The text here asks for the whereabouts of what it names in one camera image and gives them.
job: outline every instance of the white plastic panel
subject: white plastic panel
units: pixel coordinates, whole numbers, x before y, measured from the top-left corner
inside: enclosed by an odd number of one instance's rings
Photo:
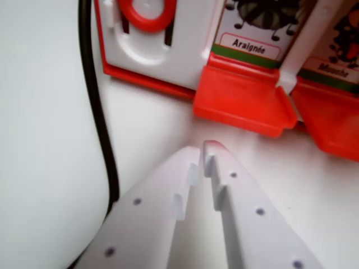
[[[280,67],[277,83],[290,94],[297,83],[297,74],[325,33],[343,0],[317,0],[317,3]]]
[[[124,33],[117,1],[112,2],[113,13],[108,12],[109,0],[98,1],[109,64],[196,90],[224,0],[177,0],[170,47],[164,43],[165,31],[146,33],[130,23],[129,34]],[[133,6],[144,17],[155,18],[163,1],[136,0]],[[108,14],[114,14],[114,27]]]
[[[219,142],[204,143],[204,173],[222,213],[228,268],[322,268],[257,182]]]
[[[177,220],[185,218],[200,150],[185,147],[114,206],[77,269],[166,268]]]

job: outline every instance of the small hole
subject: small hole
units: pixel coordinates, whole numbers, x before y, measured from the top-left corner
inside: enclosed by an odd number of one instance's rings
[[[304,268],[303,263],[302,263],[301,261],[294,261],[294,262],[293,262],[293,267],[294,267],[295,269],[302,269],[302,268]]]
[[[141,199],[141,198],[136,198],[136,199],[134,199],[134,205],[135,205],[135,206],[138,206],[141,202],[142,202],[142,199]]]
[[[164,43],[169,47],[172,45],[173,27],[174,20],[166,27],[164,32]]]
[[[226,4],[225,8],[227,10],[234,10],[234,4]]]
[[[123,14],[122,12],[119,14],[119,17],[120,17],[121,23],[122,23],[122,31],[125,34],[129,34],[130,33],[130,24],[128,23],[128,19],[126,18],[125,14]]]
[[[260,216],[263,216],[264,213],[265,213],[265,211],[264,211],[263,208],[257,208],[257,209],[256,209],[256,213],[257,213],[258,215],[260,215]]]
[[[107,258],[111,257],[112,255],[114,255],[114,251],[115,251],[115,248],[114,247],[109,247],[105,250],[105,256]]]

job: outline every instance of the red plastic slot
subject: red plastic slot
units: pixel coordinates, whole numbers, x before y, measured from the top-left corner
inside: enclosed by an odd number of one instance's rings
[[[359,100],[300,82],[292,92],[308,132],[330,154],[359,161]]]
[[[272,81],[212,66],[203,69],[194,113],[270,137],[280,136],[297,122],[288,96]]]

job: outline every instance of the gray dot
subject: gray dot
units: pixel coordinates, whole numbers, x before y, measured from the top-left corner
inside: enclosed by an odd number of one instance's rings
[[[138,206],[141,202],[142,202],[142,199],[141,199],[141,198],[136,198],[136,199],[134,199],[134,205],[135,205],[135,206]]]
[[[262,215],[264,215],[265,211],[264,211],[263,208],[257,208],[257,209],[256,209],[256,213],[257,213],[258,215],[262,216]]]
[[[302,268],[304,268],[303,263],[302,263],[301,261],[298,261],[298,260],[296,260],[296,261],[293,262],[293,267],[294,267],[295,269],[302,269]]]
[[[115,248],[114,247],[109,247],[105,250],[105,257],[109,258],[112,255],[114,255],[115,252]]]

